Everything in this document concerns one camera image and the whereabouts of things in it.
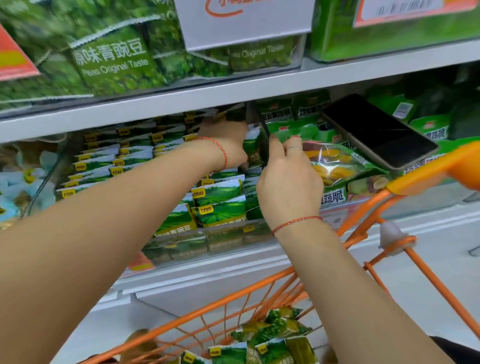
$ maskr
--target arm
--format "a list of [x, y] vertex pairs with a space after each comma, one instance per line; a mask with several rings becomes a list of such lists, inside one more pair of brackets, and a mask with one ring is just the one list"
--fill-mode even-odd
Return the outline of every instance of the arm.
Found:
[[[300, 138], [290, 138], [285, 155], [278, 139], [270, 140], [270, 159], [257, 191], [272, 229], [318, 215], [323, 183], [301, 147]], [[452, 363], [363, 271], [327, 224], [300, 221], [280, 229], [276, 237], [305, 285], [340, 363]]]
[[[204, 125], [228, 167], [247, 160], [242, 122]], [[0, 234], [0, 363], [47, 364], [199, 179], [225, 163], [194, 140], [62, 200]]]

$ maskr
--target shelf sign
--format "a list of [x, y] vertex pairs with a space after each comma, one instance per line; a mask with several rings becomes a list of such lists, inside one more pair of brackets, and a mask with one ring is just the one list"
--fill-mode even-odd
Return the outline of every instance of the shelf sign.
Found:
[[175, 0], [187, 51], [309, 33], [314, 5], [315, 0]]
[[0, 25], [0, 81], [39, 74], [32, 61]]
[[478, 2], [479, 0], [360, 0], [353, 27], [467, 12], [475, 9]]

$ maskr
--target barcode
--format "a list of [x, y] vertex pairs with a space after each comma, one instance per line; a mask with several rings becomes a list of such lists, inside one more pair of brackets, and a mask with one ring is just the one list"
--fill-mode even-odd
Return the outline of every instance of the barcode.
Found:
[[404, 1], [400, 3], [392, 3], [388, 5], [380, 6], [377, 10], [378, 16], [393, 16], [404, 15], [409, 12], [417, 12], [429, 10], [433, 1], [432, 0], [413, 0]]
[[401, 102], [395, 112], [393, 113], [393, 117], [397, 119], [404, 119], [407, 117], [410, 110], [412, 110], [413, 104], [409, 104], [407, 102]]

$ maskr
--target forearm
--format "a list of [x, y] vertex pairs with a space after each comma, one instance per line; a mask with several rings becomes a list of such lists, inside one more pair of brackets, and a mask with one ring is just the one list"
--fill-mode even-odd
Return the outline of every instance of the forearm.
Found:
[[341, 363], [451, 364], [325, 223], [301, 221], [281, 229], [277, 237]]
[[[0, 340], [6, 348], [0, 362], [20, 362], [22, 353], [28, 361], [34, 352], [35, 363], [48, 363], [219, 159], [222, 152], [210, 141], [186, 143], [0, 234]], [[25, 337], [23, 347], [16, 347], [23, 330], [32, 340]], [[38, 340], [43, 335], [56, 339]]]

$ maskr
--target smartphone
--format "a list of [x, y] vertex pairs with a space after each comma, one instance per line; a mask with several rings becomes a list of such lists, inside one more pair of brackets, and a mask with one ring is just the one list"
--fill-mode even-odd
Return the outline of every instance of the smartphone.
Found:
[[333, 102], [323, 112], [344, 137], [388, 170], [404, 170], [438, 150], [436, 143], [357, 94]]

